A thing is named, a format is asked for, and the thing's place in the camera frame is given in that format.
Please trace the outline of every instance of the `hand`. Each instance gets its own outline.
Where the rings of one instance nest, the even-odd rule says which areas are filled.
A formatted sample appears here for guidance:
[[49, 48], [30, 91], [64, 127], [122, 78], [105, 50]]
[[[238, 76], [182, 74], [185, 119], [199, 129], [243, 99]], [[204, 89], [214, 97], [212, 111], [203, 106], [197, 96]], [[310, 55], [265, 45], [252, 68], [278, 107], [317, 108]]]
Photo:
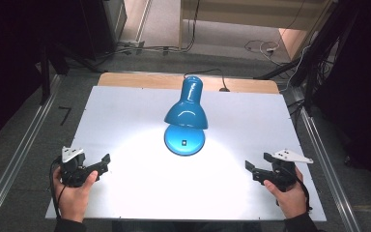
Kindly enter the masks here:
[[93, 171], [87, 177], [83, 186], [79, 188], [69, 188], [65, 187], [60, 182], [60, 167], [56, 168], [53, 173], [53, 185], [56, 192], [56, 199], [59, 199], [62, 189], [65, 188], [58, 202], [62, 219], [74, 220], [77, 222], [83, 221], [87, 204], [89, 202], [90, 188], [96, 181], [97, 177], [98, 171]]
[[[302, 173], [295, 167], [298, 178], [303, 180]], [[276, 197], [279, 207], [284, 213], [285, 218], [294, 218], [302, 215], [306, 212], [306, 197], [305, 193], [300, 186], [300, 183], [296, 182], [291, 189], [286, 192], [280, 191], [272, 182], [264, 181], [264, 186], [267, 190]]]

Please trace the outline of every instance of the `lamp neck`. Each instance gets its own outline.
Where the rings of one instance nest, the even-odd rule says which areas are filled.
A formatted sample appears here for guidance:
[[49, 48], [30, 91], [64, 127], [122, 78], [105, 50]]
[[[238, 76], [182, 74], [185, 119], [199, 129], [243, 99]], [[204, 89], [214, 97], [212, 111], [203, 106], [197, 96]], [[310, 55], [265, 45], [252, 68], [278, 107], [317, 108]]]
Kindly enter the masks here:
[[203, 82], [197, 76], [189, 76], [183, 81], [181, 101], [200, 103]]

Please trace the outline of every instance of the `lamp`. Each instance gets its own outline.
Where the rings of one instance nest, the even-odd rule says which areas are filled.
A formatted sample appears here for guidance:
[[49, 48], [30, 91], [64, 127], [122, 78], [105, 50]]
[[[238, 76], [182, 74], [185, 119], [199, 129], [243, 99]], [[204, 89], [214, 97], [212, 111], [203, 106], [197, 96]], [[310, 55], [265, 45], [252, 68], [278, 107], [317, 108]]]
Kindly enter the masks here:
[[199, 152], [206, 140], [203, 132], [208, 128], [206, 113], [201, 107], [203, 82], [197, 76], [184, 79], [180, 100], [164, 118], [170, 124], [164, 133], [167, 148], [180, 156], [191, 156]]

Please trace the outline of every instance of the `black sleeve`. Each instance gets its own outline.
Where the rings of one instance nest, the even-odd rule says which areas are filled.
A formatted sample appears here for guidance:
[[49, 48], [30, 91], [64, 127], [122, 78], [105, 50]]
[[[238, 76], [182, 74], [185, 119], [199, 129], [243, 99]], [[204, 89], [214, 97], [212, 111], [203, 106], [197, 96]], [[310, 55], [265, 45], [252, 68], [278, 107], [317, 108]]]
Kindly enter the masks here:
[[55, 232], [86, 232], [86, 226], [73, 220], [58, 219]]
[[318, 232], [308, 213], [285, 219], [284, 221], [288, 232]]

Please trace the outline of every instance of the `lamp base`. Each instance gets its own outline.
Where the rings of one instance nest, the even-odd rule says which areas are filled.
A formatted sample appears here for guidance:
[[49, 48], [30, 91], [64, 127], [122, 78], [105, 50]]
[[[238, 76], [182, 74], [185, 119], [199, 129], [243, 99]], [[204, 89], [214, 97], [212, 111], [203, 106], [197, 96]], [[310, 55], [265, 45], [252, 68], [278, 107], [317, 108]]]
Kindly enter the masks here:
[[204, 146], [206, 136], [203, 130], [170, 125], [165, 130], [164, 142], [167, 148], [180, 156], [192, 156]]

